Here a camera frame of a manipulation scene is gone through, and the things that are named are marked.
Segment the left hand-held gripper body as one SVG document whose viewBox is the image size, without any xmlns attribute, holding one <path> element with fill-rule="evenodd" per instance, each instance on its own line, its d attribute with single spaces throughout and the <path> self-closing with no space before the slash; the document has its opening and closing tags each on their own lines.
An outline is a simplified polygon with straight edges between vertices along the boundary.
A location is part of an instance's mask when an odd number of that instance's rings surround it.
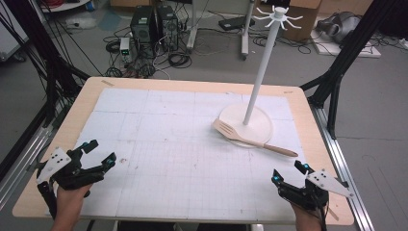
<svg viewBox="0 0 408 231">
<path fill-rule="evenodd" d="M 84 153 L 88 151 L 81 147 L 67 152 L 56 147 L 47 161 L 36 165 L 38 186 L 53 191 L 57 182 L 63 189 L 72 191 L 103 180 L 107 160 L 99 166 L 84 169 L 81 164 Z"/>
</svg>

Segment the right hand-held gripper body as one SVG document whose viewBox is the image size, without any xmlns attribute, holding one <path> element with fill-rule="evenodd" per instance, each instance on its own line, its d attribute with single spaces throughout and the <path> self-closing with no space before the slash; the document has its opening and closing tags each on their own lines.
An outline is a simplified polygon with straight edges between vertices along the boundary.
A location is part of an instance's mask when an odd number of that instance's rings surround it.
<svg viewBox="0 0 408 231">
<path fill-rule="evenodd" d="M 321 209 L 329 201 L 329 194 L 335 193 L 344 197 L 352 197 L 353 193 L 344 183 L 330 175 L 324 169 L 319 171 L 310 170 L 308 175 L 303 175 L 304 186 L 296 187 L 287 183 L 278 190 L 278 194 L 287 201 L 305 210 Z"/>
</svg>

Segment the wooden slotted spatula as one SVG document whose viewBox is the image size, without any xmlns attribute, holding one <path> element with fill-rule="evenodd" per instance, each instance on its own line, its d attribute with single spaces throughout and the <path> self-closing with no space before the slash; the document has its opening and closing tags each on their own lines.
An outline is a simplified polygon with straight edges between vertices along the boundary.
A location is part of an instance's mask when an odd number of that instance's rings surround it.
<svg viewBox="0 0 408 231">
<path fill-rule="evenodd" d="M 252 146 L 256 146 L 259 148 L 264 148 L 285 156 L 289 156 L 289 157 L 297 157 L 298 154 L 294 151 L 291 151 L 289 149 L 286 148 L 282 148 L 282 147 L 278 147 L 278 146 L 274 146 L 274 145 L 270 145 L 267 143 L 261 143 L 261 142 L 256 142 L 256 141 L 251 141 L 251 140 L 247 140 L 245 138 L 243 138 L 242 136 L 239 135 L 239 133 L 229 124 L 227 124 L 226 122 L 216 118 L 213 122 L 213 127 L 220 132 L 220 134 L 222 134 L 224 137 L 226 137 L 227 139 L 231 140 L 231 141 L 240 141 L 243 142 L 245 144 L 249 144 Z"/>
</svg>

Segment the white utensil stand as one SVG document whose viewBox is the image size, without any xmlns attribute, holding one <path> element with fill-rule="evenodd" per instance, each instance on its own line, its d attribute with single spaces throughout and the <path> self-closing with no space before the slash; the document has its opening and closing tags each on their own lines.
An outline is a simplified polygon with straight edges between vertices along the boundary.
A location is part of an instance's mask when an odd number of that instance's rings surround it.
<svg viewBox="0 0 408 231">
<path fill-rule="evenodd" d="M 227 106 L 221 111 L 218 116 L 218 119 L 232 126 L 240 136 L 247 140 L 267 143 L 272 138 L 272 121 L 269 115 L 264 110 L 256 106 L 256 100 L 266 74 L 270 55 L 272 53 L 272 49 L 279 30 L 286 30 L 286 23 L 288 23 L 295 29 L 299 29 L 299 26 L 293 25 L 293 20 L 301 19 L 301 16 L 286 16 L 288 10 L 289 8 L 272 7 L 272 12 L 267 13 L 263 12 L 259 8 L 257 9 L 261 16 L 256 16 L 256 19 L 268 21 L 268 24 L 266 25 L 266 27 L 268 28 L 268 39 L 263 57 L 258 68 L 253 89 L 249 97 L 249 101 Z M 243 147 L 251 147 L 251 145 L 245 144 L 240 141 L 229 141 L 233 144 L 237 144 Z"/>
</svg>

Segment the person's right hand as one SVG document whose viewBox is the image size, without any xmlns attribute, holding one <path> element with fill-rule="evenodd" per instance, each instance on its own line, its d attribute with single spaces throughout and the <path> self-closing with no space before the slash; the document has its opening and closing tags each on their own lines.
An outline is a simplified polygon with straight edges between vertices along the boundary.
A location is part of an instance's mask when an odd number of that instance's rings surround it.
<svg viewBox="0 0 408 231">
<path fill-rule="evenodd" d="M 311 213 L 305 211 L 304 209 L 302 209 L 301 207 L 295 204 L 291 204 L 291 206 L 295 214 L 295 226 L 297 224 L 319 224 L 320 225 L 320 221 L 316 216 L 312 215 Z"/>
</svg>

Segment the person's left hand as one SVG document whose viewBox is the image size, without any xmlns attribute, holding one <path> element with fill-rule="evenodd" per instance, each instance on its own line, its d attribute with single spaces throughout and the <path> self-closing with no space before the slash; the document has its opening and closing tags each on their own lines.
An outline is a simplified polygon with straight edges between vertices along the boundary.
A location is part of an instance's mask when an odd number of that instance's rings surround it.
<svg viewBox="0 0 408 231">
<path fill-rule="evenodd" d="M 57 190 L 57 215 L 55 219 L 79 220 L 84 198 L 89 189 L 90 185 L 76 190 L 65 190 L 59 187 Z"/>
</svg>

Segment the white grid mat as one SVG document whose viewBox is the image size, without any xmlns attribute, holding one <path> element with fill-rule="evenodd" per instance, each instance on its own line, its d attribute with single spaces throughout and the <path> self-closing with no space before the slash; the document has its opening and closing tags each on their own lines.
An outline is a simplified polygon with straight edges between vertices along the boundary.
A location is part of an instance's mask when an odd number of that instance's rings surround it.
<svg viewBox="0 0 408 231">
<path fill-rule="evenodd" d="M 115 166 L 94 184 L 82 214 L 89 218 L 192 222 L 286 223 L 293 210 L 271 182 L 278 170 L 302 186 L 294 160 L 242 146 L 212 126 L 246 94 L 108 88 L 97 98 L 78 143 L 96 140 L 82 159 Z"/>
</svg>

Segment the grey bench power supply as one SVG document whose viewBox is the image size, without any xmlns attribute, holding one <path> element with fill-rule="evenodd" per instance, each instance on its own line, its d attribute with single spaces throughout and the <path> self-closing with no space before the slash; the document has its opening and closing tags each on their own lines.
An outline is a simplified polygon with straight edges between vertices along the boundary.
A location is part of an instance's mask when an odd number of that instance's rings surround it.
<svg viewBox="0 0 408 231">
<path fill-rule="evenodd" d="M 119 52 L 124 63 L 129 64 L 132 61 L 132 50 L 129 38 L 121 38 Z"/>
</svg>

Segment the white flat board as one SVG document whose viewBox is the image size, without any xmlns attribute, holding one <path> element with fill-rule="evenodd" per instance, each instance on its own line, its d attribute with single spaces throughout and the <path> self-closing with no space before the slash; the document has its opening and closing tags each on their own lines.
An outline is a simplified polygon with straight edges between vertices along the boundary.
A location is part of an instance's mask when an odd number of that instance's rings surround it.
<svg viewBox="0 0 408 231">
<path fill-rule="evenodd" d="M 349 49 L 348 47 L 341 48 L 340 45 L 330 39 L 320 39 L 316 38 L 313 41 L 313 44 L 317 50 L 317 53 L 320 55 L 325 56 L 339 56 L 343 53 L 352 53 L 353 50 Z M 359 58 L 373 58 L 379 59 L 381 57 L 381 53 L 369 42 L 359 50 L 358 52 Z"/>
</svg>

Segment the black computer tower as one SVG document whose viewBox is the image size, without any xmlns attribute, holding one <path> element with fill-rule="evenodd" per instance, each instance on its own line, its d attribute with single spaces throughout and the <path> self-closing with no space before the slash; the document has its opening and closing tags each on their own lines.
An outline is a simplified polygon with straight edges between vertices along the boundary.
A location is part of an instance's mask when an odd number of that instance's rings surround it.
<svg viewBox="0 0 408 231">
<path fill-rule="evenodd" d="M 157 7 L 159 43 L 165 51 L 178 49 L 178 17 L 167 5 Z"/>
<path fill-rule="evenodd" d="M 158 40 L 157 24 L 152 6 L 136 6 L 130 28 L 134 39 L 140 43 L 154 43 Z"/>
</svg>

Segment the white round table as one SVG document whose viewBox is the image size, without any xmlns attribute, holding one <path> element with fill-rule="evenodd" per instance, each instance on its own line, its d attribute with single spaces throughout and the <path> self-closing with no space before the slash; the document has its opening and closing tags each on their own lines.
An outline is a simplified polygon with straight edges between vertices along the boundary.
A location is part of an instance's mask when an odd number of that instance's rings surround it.
<svg viewBox="0 0 408 231">
<path fill-rule="evenodd" d="M 76 9 L 79 7 L 85 7 L 85 5 L 90 1 L 91 0 L 78 0 L 77 2 L 74 1 L 69 2 L 68 0 L 62 0 L 61 4 L 57 4 L 55 6 L 50 6 L 45 3 L 41 3 L 39 6 L 44 13 L 57 13 Z"/>
</svg>

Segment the grey rounded machine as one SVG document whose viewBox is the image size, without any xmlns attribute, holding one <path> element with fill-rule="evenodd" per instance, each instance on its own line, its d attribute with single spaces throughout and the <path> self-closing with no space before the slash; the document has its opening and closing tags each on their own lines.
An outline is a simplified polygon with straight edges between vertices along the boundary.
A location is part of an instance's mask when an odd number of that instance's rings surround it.
<svg viewBox="0 0 408 231">
<path fill-rule="evenodd" d="M 319 20 L 316 29 L 324 32 L 336 43 L 343 43 L 360 23 L 361 17 L 351 12 L 333 13 Z"/>
</svg>

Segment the black flat device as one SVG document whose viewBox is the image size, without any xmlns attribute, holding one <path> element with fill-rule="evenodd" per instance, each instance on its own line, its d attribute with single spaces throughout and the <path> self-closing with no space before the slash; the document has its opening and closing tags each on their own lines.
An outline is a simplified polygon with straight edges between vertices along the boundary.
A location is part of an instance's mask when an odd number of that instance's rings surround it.
<svg viewBox="0 0 408 231">
<path fill-rule="evenodd" d="M 238 29 L 245 29 L 246 25 L 246 17 L 245 16 L 238 16 L 229 19 L 220 20 L 218 26 L 223 29 L 224 31 L 232 31 Z"/>
</svg>

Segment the aluminium rail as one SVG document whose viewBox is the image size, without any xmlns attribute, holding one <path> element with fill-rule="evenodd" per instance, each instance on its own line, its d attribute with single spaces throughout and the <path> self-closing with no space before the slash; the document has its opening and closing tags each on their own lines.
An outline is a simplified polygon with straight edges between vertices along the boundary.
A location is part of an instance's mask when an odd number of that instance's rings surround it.
<svg viewBox="0 0 408 231">
<path fill-rule="evenodd" d="M 353 193 L 353 196 L 348 199 L 348 203 L 358 230 L 375 231 L 369 213 L 349 170 L 340 144 L 336 139 L 331 137 L 329 130 L 326 128 L 328 118 L 324 109 L 316 109 L 312 107 L 311 111 L 315 117 L 336 173 L 342 181 L 346 181 L 348 183 L 349 189 Z"/>
<path fill-rule="evenodd" d="M 40 126 L 23 146 L 20 155 L 0 181 L 0 211 L 4 209 L 13 192 L 27 172 L 33 172 L 34 165 L 40 160 L 53 135 L 53 127 Z"/>
</svg>

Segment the black metal frame post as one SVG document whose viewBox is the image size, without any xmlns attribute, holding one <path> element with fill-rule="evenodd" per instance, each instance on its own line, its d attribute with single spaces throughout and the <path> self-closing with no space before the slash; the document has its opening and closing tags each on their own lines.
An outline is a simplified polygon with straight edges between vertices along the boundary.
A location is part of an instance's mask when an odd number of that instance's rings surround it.
<svg viewBox="0 0 408 231">
<path fill-rule="evenodd" d="M 360 52 L 370 41 L 378 27 L 385 21 L 394 6 L 401 0 L 373 0 L 363 15 L 356 29 L 351 33 L 343 49 L 325 71 L 318 78 L 300 86 L 304 91 L 317 88 L 308 97 L 308 102 L 314 108 L 322 109 L 324 102 L 330 98 L 329 113 L 326 129 L 332 139 L 336 139 L 336 118 L 338 111 L 341 83 L 344 75 L 358 58 Z"/>
<path fill-rule="evenodd" d="M 82 87 L 74 76 L 87 81 L 89 75 L 63 59 L 29 0 L 3 1 L 44 60 L 44 67 L 40 67 L 36 60 L 32 60 L 32 63 L 38 75 L 46 81 L 44 113 L 45 124 L 48 125 L 56 115 L 57 100 L 60 97 L 76 97 L 79 94 Z"/>
</svg>

